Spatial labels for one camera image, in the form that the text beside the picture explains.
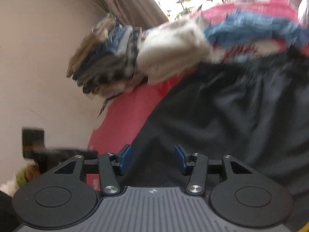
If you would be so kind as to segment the black pants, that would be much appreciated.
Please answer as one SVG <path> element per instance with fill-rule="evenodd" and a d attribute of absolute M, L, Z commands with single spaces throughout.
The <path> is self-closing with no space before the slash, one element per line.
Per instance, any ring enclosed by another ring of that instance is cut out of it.
<path fill-rule="evenodd" d="M 296 49 L 244 63 L 202 63 L 155 107 L 132 142 L 121 186 L 180 186 L 173 150 L 230 154 L 308 195 L 308 57 Z"/>

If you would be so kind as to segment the pile of folded clothes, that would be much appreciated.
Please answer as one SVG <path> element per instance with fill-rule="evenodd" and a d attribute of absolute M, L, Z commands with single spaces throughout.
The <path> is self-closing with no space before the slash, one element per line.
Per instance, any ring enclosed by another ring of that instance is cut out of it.
<path fill-rule="evenodd" d="M 106 100 L 146 82 L 137 66 L 143 30 L 122 25 L 108 14 L 84 37 L 71 57 L 66 77 L 72 78 L 86 95 Z"/>

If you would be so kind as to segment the folded white fluffy blanket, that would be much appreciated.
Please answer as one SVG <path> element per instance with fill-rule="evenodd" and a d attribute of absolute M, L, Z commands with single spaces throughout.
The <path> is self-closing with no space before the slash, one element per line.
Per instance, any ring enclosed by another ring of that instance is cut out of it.
<path fill-rule="evenodd" d="M 152 30 L 137 57 L 138 71 L 148 78 L 148 84 L 160 83 L 212 59 L 213 46 L 204 36 L 209 25 L 197 15 Z"/>

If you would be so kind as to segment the light blue crumpled garment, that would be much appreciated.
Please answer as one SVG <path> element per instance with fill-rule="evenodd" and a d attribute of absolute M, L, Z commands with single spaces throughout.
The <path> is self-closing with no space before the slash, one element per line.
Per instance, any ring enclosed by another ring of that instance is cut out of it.
<path fill-rule="evenodd" d="M 287 46 L 300 49 L 308 45 L 308 29 L 282 17 L 237 10 L 224 21 L 204 29 L 205 38 L 212 44 L 230 47 L 257 40 L 282 39 Z"/>

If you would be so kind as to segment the pink floral bedspread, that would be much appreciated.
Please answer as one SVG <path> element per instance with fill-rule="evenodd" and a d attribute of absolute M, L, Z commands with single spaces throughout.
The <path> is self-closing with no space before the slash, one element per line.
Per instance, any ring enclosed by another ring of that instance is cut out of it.
<path fill-rule="evenodd" d="M 218 24 L 226 15 L 237 10 L 297 21 L 297 10 L 289 5 L 287 0 L 230 2 L 190 14 L 189 17 L 202 15 L 210 22 Z M 99 126 L 92 132 L 88 150 L 96 150 L 99 154 L 118 152 L 123 145 L 131 143 L 156 105 L 172 87 L 190 73 L 192 71 L 188 70 L 157 84 L 144 84 L 129 94 L 120 95 L 109 101 L 105 109 L 100 112 Z"/>

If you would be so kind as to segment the white lilac crumpled garment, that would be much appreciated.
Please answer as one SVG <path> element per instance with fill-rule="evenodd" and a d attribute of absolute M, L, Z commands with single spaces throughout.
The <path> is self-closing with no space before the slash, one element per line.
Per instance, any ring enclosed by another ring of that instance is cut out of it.
<path fill-rule="evenodd" d="M 288 5 L 296 11 L 298 22 L 308 28 L 308 0 L 286 0 Z"/>

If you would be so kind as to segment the brown curtain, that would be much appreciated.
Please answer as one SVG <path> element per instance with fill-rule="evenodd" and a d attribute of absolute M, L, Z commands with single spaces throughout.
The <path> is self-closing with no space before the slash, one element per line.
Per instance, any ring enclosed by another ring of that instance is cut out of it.
<path fill-rule="evenodd" d="M 126 25 L 150 29 L 169 20 L 155 0 L 92 0 Z"/>

